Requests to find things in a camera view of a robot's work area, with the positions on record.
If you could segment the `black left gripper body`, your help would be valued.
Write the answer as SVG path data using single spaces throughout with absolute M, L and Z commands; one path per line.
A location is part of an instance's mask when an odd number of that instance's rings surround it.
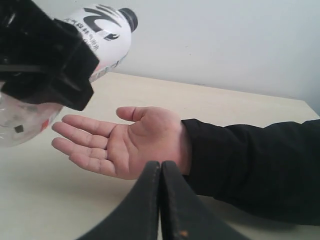
M 81 41 L 74 26 L 50 18 L 32 0 L 2 0 L 1 92 L 18 100 L 38 100 L 55 87 L 79 90 L 67 67 Z

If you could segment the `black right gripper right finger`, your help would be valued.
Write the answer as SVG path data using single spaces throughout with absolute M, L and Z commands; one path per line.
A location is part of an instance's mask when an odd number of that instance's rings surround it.
M 164 240 L 247 239 L 205 206 L 173 161 L 161 165 L 160 219 Z

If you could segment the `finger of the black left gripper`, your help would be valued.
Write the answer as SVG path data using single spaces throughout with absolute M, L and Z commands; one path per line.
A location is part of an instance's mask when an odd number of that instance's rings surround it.
M 48 78 L 37 103 L 56 103 L 76 111 L 84 110 L 94 94 L 90 77 L 99 62 L 91 48 L 80 39 L 62 68 Z

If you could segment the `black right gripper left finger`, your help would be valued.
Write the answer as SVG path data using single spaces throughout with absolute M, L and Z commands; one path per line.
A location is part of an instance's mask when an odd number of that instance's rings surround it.
M 160 164 L 148 162 L 123 201 L 80 240 L 156 240 Z

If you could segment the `open bare human hand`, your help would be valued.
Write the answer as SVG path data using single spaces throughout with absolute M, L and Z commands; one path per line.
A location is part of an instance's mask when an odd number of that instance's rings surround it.
M 161 107 L 119 107 L 116 115 L 127 124 L 65 115 L 52 125 L 60 137 L 52 146 L 78 167 L 108 177 L 134 180 L 146 163 L 173 161 L 187 176 L 192 148 L 185 125 Z

